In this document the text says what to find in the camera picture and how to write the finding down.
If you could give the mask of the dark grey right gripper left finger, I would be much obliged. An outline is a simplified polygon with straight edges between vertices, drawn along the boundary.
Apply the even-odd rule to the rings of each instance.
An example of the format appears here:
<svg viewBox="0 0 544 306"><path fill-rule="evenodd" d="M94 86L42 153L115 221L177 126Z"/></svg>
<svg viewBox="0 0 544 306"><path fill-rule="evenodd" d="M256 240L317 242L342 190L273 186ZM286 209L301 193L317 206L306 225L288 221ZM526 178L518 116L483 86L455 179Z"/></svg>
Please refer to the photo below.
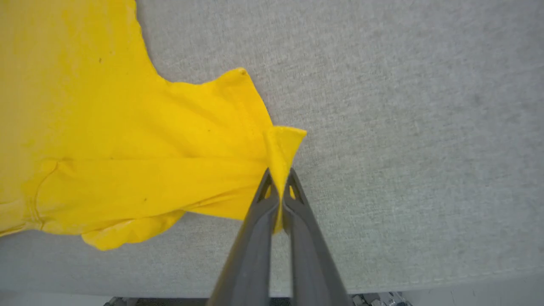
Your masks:
<svg viewBox="0 0 544 306"><path fill-rule="evenodd" d="M280 205L266 169L208 306L268 306L271 242Z"/></svg>

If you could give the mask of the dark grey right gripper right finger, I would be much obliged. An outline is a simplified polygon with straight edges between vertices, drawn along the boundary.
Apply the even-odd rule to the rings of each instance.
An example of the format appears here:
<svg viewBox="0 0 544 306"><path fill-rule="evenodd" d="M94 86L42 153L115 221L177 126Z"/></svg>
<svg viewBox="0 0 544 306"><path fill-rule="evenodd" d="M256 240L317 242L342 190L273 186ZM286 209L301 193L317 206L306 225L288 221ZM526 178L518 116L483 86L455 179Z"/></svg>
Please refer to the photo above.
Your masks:
<svg viewBox="0 0 544 306"><path fill-rule="evenodd" d="M292 306L350 306L349 297L294 168L282 200L291 240Z"/></svg>

